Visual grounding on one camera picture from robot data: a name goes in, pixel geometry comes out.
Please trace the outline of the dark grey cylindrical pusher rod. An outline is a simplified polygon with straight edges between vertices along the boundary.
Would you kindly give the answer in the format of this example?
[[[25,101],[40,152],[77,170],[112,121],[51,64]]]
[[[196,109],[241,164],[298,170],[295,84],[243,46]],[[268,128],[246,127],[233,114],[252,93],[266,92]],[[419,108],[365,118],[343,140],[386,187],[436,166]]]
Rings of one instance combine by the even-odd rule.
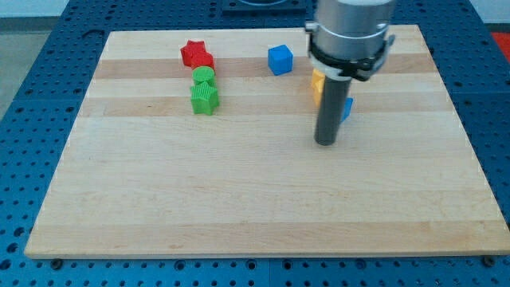
[[[329,146],[336,141],[350,85],[350,77],[343,80],[325,77],[314,134],[318,144]]]

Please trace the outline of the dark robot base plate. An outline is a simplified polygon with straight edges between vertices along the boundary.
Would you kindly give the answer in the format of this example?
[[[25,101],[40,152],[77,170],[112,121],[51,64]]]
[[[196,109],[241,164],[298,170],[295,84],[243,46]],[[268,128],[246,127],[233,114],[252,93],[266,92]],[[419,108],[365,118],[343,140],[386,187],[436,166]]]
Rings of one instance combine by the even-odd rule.
[[[305,0],[221,0],[223,14],[305,12]]]

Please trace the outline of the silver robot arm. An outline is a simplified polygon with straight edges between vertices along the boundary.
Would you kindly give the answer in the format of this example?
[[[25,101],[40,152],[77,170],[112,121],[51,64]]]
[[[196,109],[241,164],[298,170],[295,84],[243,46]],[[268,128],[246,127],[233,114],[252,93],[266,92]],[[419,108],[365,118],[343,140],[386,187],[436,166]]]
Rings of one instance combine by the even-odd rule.
[[[305,24],[308,57],[325,76],[314,139],[335,143],[351,82],[367,81],[389,54],[387,36],[395,0],[320,0],[314,19]]]

